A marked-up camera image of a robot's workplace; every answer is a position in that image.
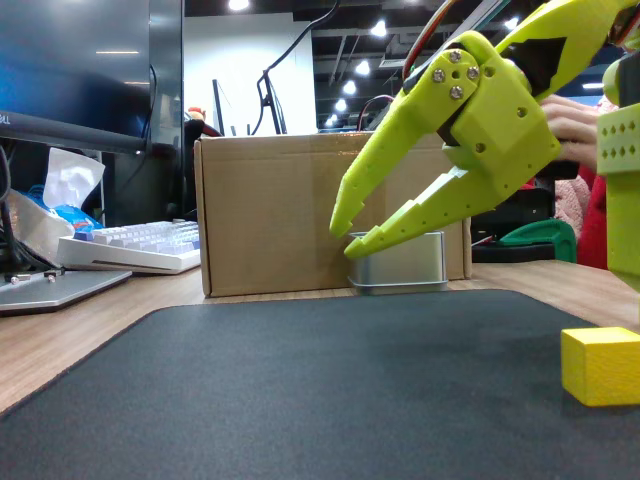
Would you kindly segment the person's hand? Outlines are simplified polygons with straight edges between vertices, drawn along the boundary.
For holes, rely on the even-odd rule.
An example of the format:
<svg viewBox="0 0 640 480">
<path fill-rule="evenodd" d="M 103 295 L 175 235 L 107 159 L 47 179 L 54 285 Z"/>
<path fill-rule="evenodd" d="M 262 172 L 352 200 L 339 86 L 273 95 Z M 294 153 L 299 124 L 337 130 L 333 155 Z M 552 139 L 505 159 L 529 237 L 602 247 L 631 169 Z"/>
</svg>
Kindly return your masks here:
<svg viewBox="0 0 640 480">
<path fill-rule="evenodd" d="M 557 95 L 540 104 L 549 129 L 560 143 L 556 161 L 571 161 L 597 169 L 598 119 L 602 115 L 596 107 L 586 106 Z"/>
</svg>

